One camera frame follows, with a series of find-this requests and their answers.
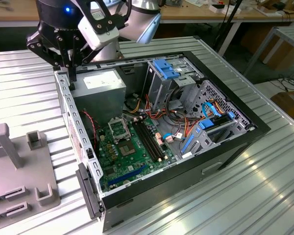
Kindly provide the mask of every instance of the gray plastic holder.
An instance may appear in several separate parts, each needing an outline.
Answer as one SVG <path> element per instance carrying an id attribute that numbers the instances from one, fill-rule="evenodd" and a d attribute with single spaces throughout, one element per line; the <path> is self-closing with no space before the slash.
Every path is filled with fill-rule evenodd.
<path id="1" fill-rule="evenodd" d="M 0 228 L 60 204 L 46 135 L 9 134 L 0 124 Z"/>

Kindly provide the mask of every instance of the wooden desk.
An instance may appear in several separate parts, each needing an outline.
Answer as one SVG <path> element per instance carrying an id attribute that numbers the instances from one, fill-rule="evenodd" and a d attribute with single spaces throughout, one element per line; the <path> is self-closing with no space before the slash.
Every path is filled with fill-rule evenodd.
<path id="1" fill-rule="evenodd" d="M 21 27 L 36 26 L 38 24 L 38 13 L 35 0 L 10 0 L 9 5 L 13 12 L 0 9 L 0 27 Z M 224 19 L 224 14 L 216 14 L 208 9 L 208 6 L 197 7 L 188 2 L 183 2 L 182 7 L 163 6 L 161 9 L 161 23 L 219 23 Z M 228 33 L 223 45 L 219 50 L 220 55 L 224 55 L 227 47 L 232 41 L 239 26 L 243 22 L 292 22 L 294 26 L 294 15 L 291 19 L 286 16 L 267 17 L 257 10 L 242 11 L 234 17 L 233 25 Z"/>
<path id="2" fill-rule="evenodd" d="M 182 7 L 163 6 L 161 8 L 161 23 L 212 23 L 222 22 L 223 19 L 224 14 L 214 13 L 206 5 L 197 7 L 186 1 L 183 2 Z M 232 22 L 286 22 L 289 20 L 286 16 L 267 17 L 252 9 L 241 11 L 240 14 L 234 16 Z M 291 15 L 291 21 L 294 21 L 294 15 Z"/>

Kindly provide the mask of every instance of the metal workbench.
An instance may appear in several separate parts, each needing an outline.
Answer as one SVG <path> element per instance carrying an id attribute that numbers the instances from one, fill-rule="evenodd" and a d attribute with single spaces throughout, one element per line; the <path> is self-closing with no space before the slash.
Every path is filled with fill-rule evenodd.
<path id="1" fill-rule="evenodd" d="M 121 44 L 125 57 L 192 51 L 272 129 L 232 165 L 106 234 L 294 234 L 294 122 L 193 37 Z M 0 53 L 0 122 L 11 137 L 48 137 L 61 204 L 8 226 L 0 235 L 100 234 L 90 220 L 77 164 L 61 117 L 51 66 L 28 50 Z"/>
<path id="2" fill-rule="evenodd" d="M 263 53 L 263 51 L 275 35 L 278 36 L 280 39 L 264 59 L 264 64 L 269 61 L 269 59 L 273 56 L 273 54 L 278 50 L 278 48 L 284 41 L 288 42 L 294 47 L 294 27 L 273 27 L 250 59 L 245 71 L 243 72 L 244 76 L 247 76 L 248 72 L 251 70 L 261 53 Z"/>

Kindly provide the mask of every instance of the ram slot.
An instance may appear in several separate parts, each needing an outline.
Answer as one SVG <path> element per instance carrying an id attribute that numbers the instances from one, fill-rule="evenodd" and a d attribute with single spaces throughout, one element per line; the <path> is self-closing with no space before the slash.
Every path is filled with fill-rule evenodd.
<path id="1" fill-rule="evenodd" d="M 133 124 L 134 130 L 136 131 L 138 137 L 146 148 L 151 159 L 156 162 L 159 158 L 162 158 L 162 151 L 159 149 L 156 141 L 150 136 L 149 131 L 145 125 L 141 122 Z"/>

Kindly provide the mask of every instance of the black case frame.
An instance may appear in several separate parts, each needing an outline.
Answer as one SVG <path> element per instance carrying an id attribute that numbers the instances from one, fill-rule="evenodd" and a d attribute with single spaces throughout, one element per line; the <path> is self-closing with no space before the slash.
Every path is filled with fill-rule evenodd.
<path id="1" fill-rule="evenodd" d="M 104 218 L 102 217 L 104 222 L 103 231 L 117 226 L 126 219 L 149 209 L 170 196 L 173 196 L 178 192 L 200 182 L 216 171 L 225 168 L 237 159 L 249 146 L 258 141 L 270 130 L 270 128 L 243 101 L 241 101 L 190 51 L 154 54 L 135 57 L 132 59 L 179 54 L 182 54 L 194 66 L 196 66 L 197 69 L 205 75 L 205 78 L 212 82 L 256 128 L 243 134 L 240 138 L 226 141 L 220 146 L 188 159 L 187 161 L 166 169 L 165 171 L 147 179 L 138 181 L 137 183 L 132 184 L 131 186 L 112 195 L 104 197 L 101 201 L 102 206 L 100 209 L 101 211 L 105 211 L 105 216 L 103 216 Z M 84 177 L 83 180 L 87 180 L 89 182 L 92 179 L 90 176 L 87 179 Z M 89 188 L 87 189 L 87 187 L 85 187 L 85 183 L 81 184 L 81 189 L 86 204 L 88 205 L 88 210 L 92 215 L 94 215 L 94 213 L 98 212 L 99 207 L 96 206 L 96 208 L 94 208 L 94 206 L 91 205 L 94 203 L 97 205 L 98 202 L 94 202 L 93 200 L 89 201 L 89 198 L 94 198 L 94 193 L 96 193 L 97 189 L 93 187 L 93 190 L 89 190 Z"/>

